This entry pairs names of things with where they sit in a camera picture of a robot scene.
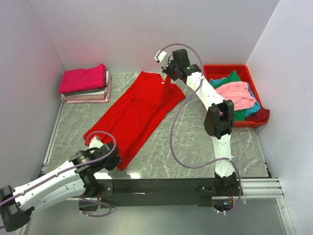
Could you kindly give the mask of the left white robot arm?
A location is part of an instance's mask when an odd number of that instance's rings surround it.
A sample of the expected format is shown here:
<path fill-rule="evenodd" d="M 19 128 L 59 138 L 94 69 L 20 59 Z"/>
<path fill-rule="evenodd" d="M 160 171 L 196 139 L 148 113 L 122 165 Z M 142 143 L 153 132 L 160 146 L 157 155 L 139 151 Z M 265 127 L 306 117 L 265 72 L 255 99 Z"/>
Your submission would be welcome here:
<path fill-rule="evenodd" d="M 101 147 L 80 150 L 61 166 L 23 186 L 6 185 L 0 189 L 2 229 L 15 231 L 31 217 L 68 198 L 91 197 L 100 185 L 95 173 L 113 170 L 121 162 L 119 149 L 112 142 Z"/>

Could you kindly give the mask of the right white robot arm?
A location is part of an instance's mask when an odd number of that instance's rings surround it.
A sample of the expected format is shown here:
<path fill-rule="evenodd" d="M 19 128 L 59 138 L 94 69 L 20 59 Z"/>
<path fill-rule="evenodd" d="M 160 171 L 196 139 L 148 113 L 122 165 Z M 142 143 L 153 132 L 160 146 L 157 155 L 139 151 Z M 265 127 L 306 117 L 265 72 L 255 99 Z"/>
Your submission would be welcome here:
<path fill-rule="evenodd" d="M 234 103 L 217 93 L 202 74 L 200 67 L 190 64 L 185 49 L 168 55 L 159 51 L 155 61 L 161 63 L 162 71 L 172 80 L 182 80 L 198 96 L 206 108 L 204 129 L 213 141 L 215 154 L 215 184 L 211 190 L 226 195 L 236 187 L 236 171 L 231 163 L 231 133 L 234 125 Z"/>

